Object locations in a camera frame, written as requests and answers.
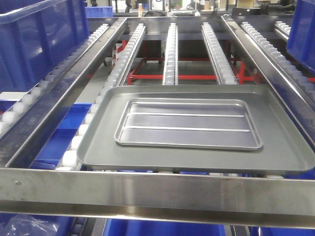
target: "gray tray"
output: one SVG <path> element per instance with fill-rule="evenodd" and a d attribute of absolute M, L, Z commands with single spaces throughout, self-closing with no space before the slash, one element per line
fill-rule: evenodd
<path fill-rule="evenodd" d="M 245 101 L 264 142 L 255 151 L 118 144 L 115 131 L 127 103 L 139 98 L 237 99 Z M 298 174 L 315 166 L 315 155 L 275 95 L 265 86 L 125 86 L 111 89 L 77 155 L 95 170 L 205 171 Z"/>
<path fill-rule="evenodd" d="M 118 124 L 115 140 L 132 146 L 262 147 L 246 102 L 237 99 L 132 99 Z"/>

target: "roller conveyor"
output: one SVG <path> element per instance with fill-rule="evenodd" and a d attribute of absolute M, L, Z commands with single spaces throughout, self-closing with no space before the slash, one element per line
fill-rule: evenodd
<path fill-rule="evenodd" d="M 291 27 L 282 21 L 276 21 L 275 22 L 275 31 L 279 34 L 279 36 L 283 40 L 288 41 Z"/>
<path fill-rule="evenodd" d="M 178 30 L 175 23 L 171 23 L 167 33 L 162 84 L 178 84 Z"/>
<path fill-rule="evenodd" d="M 68 148 L 68 154 L 65 153 L 61 161 L 62 167 L 60 170 L 79 170 L 76 160 L 75 151 L 78 144 L 82 141 L 82 136 L 85 134 L 89 124 L 91 123 L 95 113 L 98 111 L 99 104 L 102 99 L 112 87 L 122 86 L 125 83 L 128 71 L 131 64 L 139 52 L 140 44 L 143 39 L 153 37 L 150 20 L 148 23 L 145 21 L 141 24 L 131 22 L 130 25 L 137 25 L 134 29 L 130 29 L 132 34 L 123 35 L 128 37 L 129 43 L 122 54 L 121 59 L 118 60 L 116 67 L 108 77 L 108 81 L 104 84 L 100 95 L 96 98 L 95 103 L 92 105 L 85 121 L 80 126 L 72 144 Z M 181 23 L 173 25 L 167 22 L 165 30 L 162 32 L 167 34 L 166 37 L 166 53 L 165 53 L 165 67 L 164 67 L 164 85 L 176 85 L 178 82 L 178 41 L 185 38 L 185 33 L 181 33 Z M 256 63 L 256 68 L 265 76 L 266 80 L 271 85 L 271 89 L 276 92 L 279 91 L 277 80 L 282 83 L 286 82 L 288 88 L 286 91 L 295 93 L 297 97 L 293 102 L 288 99 L 283 101 L 285 106 L 295 114 L 297 121 L 302 121 L 299 125 L 302 127 L 303 132 L 309 137 L 312 144 L 312 130 L 309 123 L 303 122 L 306 119 L 314 119 L 314 111 L 312 110 L 312 97 L 313 94 L 310 89 L 311 85 L 306 81 L 306 77 L 301 75 L 290 64 L 288 64 L 282 55 L 272 50 L 273 45 L 267 43 L 265 38 L 255 29 L 252 29 L 250 24 L 243 23 L 242 30 L 234 20 L 228 17 L 222 17 L 222 24 L 226 26 L 227 33 L 231 36 L 229 39 L 238 40 L 244 50 L 249 51 L 251 55 L 249 60 L 252 64 Z M 206 49 L 208 50 L 209 59 L 211 60 L 215 73 L 217 76 L 218 84 L 237 84 L 236 77 L 232 73 L 231 67 L 227 58 L 223 55 L 222 49 L 217 40 L 222 35 L 217 34 L 217 29 L 213 29 L 207 19 L 199 24 L 199 40 L 204 40 Z M 97 68 L 96 64 L 100 64 L 104 58 L 105 51 L 118 40 L 120 34 L 123 34 L 127 28 L 127 20 L 117 20 L 105 32 L 101 33 L 99 40 L 91 42 L 91 47 L 87 48 L 83 53 L 81 59 L 78 59 L 69 70 L 62 69 L 60 73 L 61 78 L 54 82 L 54 87 L 50 88 L 51 91 L 60 91 L 60 97 L 52 99 L 52 93 L 48 93 L 47 97 L 38 97 L 38 101 L 34 104 L 34 108 L 40 108 L 41 104 L 49 99 L 49 107 L 45 110 L 42 108 L 43 115 L 34 120 L 34 126 L 38 129 L 22 129 L 21 126 L 26 126 L 27 119 L 34 117 L 36 112 L 28 110 L 25 117 L 14 126 L 6 134 L 5 139 L 0 142 L 0 147 L 8 147 L 13 143 L 13 137 L 20 137 L 14 140 L 14 143 L 19 143 L 19 148 L 12 148 L 5 150 L 1 156 L 2 166 L 7 167 L 26 167 L 32 162 L 34 153 L 40 149 L 45 138 L 38 136 L 41 130 L 47 128 L 53 131 L 53 126 L 58 123 L 55 121 L 51 125 L 47 125 L 51 120 L 49 114 L 59 114 L 59 120 L 62 119 L 65 111 L 62 103 L 68 104 L 75 100 L 78 94 L 77 83 L 86 83 L 83 79 L 84 74 L 92 73 Z M 271 67 L 270 60 L 274 61 L 277 69 Z M 79 74 L 77 69 L 86 68 Z M 70 80 L 68 84 L 61 86 L 61 82 Z M 303 118 L 299 116 L 303 111 L 307 111 L 306 116 Z M 38 147 L 32 150 L 29 158 L 25 159 L 28 153 L 28 146 L 30 143 L 38 142 Z M 73 182 L 72 190 L 67 188 L 67 184 L 56 179 L 75 179 Z M 11 180 L 25 179 L 22 186 L 11 186 Z M 121 188 L 113 190 L 113 183 L 121 183 Z M 54 171 L 34 171 L 34 170 L 17 170 L 11 168 L 4 168 L 1 170 L 0 184 L 8 189 L 8 194 L 0 194 L 1 204 L 0 210 L 2 211 L 19 211 L 23 213 L 48 213 L 48 214 L 68 214 L 68 215 L 84 215 L 84 216 L 110 216 L 119 217 L 119 215 L 150 218 L 150 219 L 168 219 L 168 220 L 181 220 L 190 222 L 212 222 L 212 223 L 226 223 L 226 224 L 240 224 L 240 225 L 261 225 L 261 226 L 294 226 L 294 227 L 314 227 L 315 213 L 313 206 L 312 194 L 313 181 L 305 180 L 287 180 L 287 179 L 267 179 L 267 178 L 244 178 L 236 177 L 233 174 L 210 174 L 208 176 L 189 176 L 182 174 L 152 174 L 152 173 L 117 173 L 117 172 L 54 172 Z M 34 194 L 34 189 L 41 188 L 41 191 Z M 136 190 L 129 195 L 130 188 Z M 159 196 L 157 197 L 154 189 L 160 189 Z M 244 193 L 253 193 L 249 198 Z M 305 196 L 307 200 L 296 203 L 292 207 L 292 201 L 298 198 L 302 192 L 307 191 L 309 194 Z M 66 192 L 66 196 L 59 196 L 55 193 Z M 117 196 L 128 196 L 127 198 L 117 198 Z M 275 206 L 275 202 L 282 202 L 281 206 Z M 19 208 L 19 204 L 23 204 L 23 210 Z"/>
<path fill-rule="evenodd" d="M 209 23 L 203 23 L 202 35 L 219 85 L 236 85 L 236 77 Z"/>

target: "conveyor rack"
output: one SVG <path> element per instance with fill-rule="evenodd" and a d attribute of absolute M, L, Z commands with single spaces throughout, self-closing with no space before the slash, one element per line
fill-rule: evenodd
<path fill-rule="evenodd" d="M 167 26 L 170 23 L 176 23 L 178 40 L 196 32 L 198 32 L 197 36 L 193 37 L 200 39 L 202 23 L 212 22 L 211 18 L 205 17 L 195 21 L 185 20 L 185 18 L 180 20 L 156 18 L 156 20 L 161 20 Z M 314 148 L 315 130 L 312 125 L 315 121 L 312 97 L 314 90 L 310 89 L 311 85 L 305 85 L 308 84 L 307 81 L 302 84 L 295 82 L 294 75 L 298 72 L 293 67 L 276 63 L 273 55 L 258 47 L 258 42 L 255 40 L 262 37 L 252 34 L 248 37 L 247 33 L 250 34 L 251 31 L 242 30 L 229 16 L 221 16 L 219 20 L 228 36 L 219 32 L 216 33 L 217 38 L 229 38 L 234 45 L 238 46 L 240 56 L 248 68 L 257 68 L 262 73 L 270 88 L 279 95 L 292 119 Z M 192 22 L 191 24 L 199 24 L 200 28 L 192 29 L 190 32 L 187 30 L 189 28 L 185 27 L 181 31 L 181 26 L 188 21 Z M 0 140 L 2 150 L 0 186 L 3 189 L 0 193 L 0 211 L 314 228 L 313 194 L 315 190 L 312 186 L 315 182 L 312 180 L 20 169 L 28 167 L 34 160 L 68 111 L 69 104 L 74 102 L 91 74 L 97 70 L 106 53 L 111 50 L 127 27 L 130 32 L 134 32 L 129 45 L 133 43 L 135 49 L 129 51 L 124 61 L 126 66 L 131 63 L 128 59 L 136 55 L 138 50 L 136 45 L 140 44 L 145 30 L 147 34 L 144 39 L 161 39 L 160 36 L 152 34 L 155 30 L 152 24 L 155 23 L 150 19 L 148 21 L 145 19 L 115 20 L 106 31 L 99 32 L 99 38 L 81 52 L 79 59 L 69 69 L 61 71 L 60 77 L 53 82 L 52 87 L 38 97 L 27 113 L 3 135 Z M 120 70 L 118 73 L 115 75 L 116 83 L 113 80 L 105 83 L 77 136 L 84 134 L 84 130 L 97 110 L 98 102 L 108 88 L 124 84 L 126 71 Z M 63 181 L 65 179 L 72 183 L 71 189 L 67 182 Z M 117 198 L 117 196 L 127 196 L 129 190 L 121 185 L 113 191 L 112 183 L 114 182 L 131 182 L 131 187 L 138 191 L 133 192 L 132 198 Z M 158 196 L 155 189 L 161 190 Z M 296 199 L 301 195 L 304 200 L 297 202 Z"/>

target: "red support bar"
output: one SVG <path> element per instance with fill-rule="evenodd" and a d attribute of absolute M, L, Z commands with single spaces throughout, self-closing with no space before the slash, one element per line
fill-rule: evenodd
<path fill-rule="evenodd" d="M 157 61 L 163 61 L 164 58 L 143 58 L 138 65 L 130 72 L 128 78 L 127 78 L 127 84 L 132 85 L 132 80 L 161 80 L 163 79 L 163 75 L 144 75 L 144 74 L 137 74 L 140 67 L 148 60 L 157 60 Z M 207 58 L 180 58 L 180 61 L 209 61 Z M 243 84 L 244 81 L 254 81 L 254 78 L 251 76 L 245 76 L 245 69 L 246 66 L 243 62 L 241 62 L 240 70 L 238 71 L 237 68 L 231 63 L 231 61 L 239 61 L 240 59 L 229 59 L 230 66 L 233 70 L 233 73 L 236 75 L 236 77 L 239 79 L 239 84 Z M 257 74 L 255 75 L 256 81 L 259 83 L 261 75 Z M 215 80 L 215 75 L 179 75 L 179 80 Z"/>

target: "small metal tray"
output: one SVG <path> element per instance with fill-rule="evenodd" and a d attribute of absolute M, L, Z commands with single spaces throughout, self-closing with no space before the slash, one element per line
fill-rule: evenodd
<path fill-rule="evenodd" d="M 125 112 L 128 102 L 138 99 L 146 101 L 149 99 L 155 101 L 157 99 L 242 100 L 248 106 L 251 120 L 255 123 L 255 130 L 263 141 L 263 148 L 244 151 L 121 145 L 114 139 L 120 118 Z M 217 122 L 217 125 L 220 124 L 224 124 L 226 127 L 232 125 L 227 122 L 223 123 L 223 120 L 222 123 Z M 305 172 L 315 166 L 314 152 L 286 114 L 277 97 L 268 86 L 263 85 L 123 86 L 113 88 L 107 92 L 100 104 L 77 150 L 77 155 L 80 162 L 95 170 L 285 175 Z"/>
<path fill-rule="evenodd" d="M 246 102 L 135 98 L 115 132 L 121 145 L 257 150 L 262 141 Z"/>

